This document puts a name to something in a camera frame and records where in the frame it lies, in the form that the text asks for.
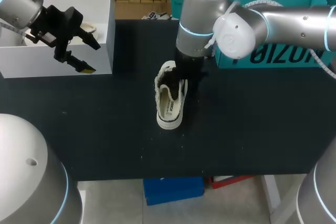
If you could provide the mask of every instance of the tiled floor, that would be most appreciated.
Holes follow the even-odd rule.
[[[83,224],[269,224],[259,177],[156,206],[146,205],[141,179],[80,182],[78,188],[86,190]]]

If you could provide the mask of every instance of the black tabletop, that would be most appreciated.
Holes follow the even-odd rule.
[[[181,126],[165,131],[153,83],[177,28],[117,20],[113,75],[1,79],[0,113],[35,125],[75,180],[309,172],[336,136],[336,81],[208,60]]]

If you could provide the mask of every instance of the white sneaker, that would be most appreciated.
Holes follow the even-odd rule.
[[[165,62],[155,77],[156,120],[165,130],[173,130],[182,122],[188,80],[179,80],[175,61]]]

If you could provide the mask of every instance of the white box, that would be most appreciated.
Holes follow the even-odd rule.
[[[93,74],[112,74],[114,51],[114,0],[44,0],[46,8],[50,5],[65,11],[74,7],[83,14],[83,22],[96,26],[98,43],[97,51],[83,42],[71,43],[68,51],[80,60],[96,69]],[[54,59],[55,48],[48,46],[21,44],[22,38],[11,31],[2,29],[0,38],[0,72],[4,78],[76,76],[73,67]]]

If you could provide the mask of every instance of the metal frame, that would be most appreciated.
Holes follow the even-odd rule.
[[[261,177],[271,224],[285,224],[296,211],[296,198],[304,177],[305,175],[295,180],[282,200],[280,199],[274,175],[264,175]]]

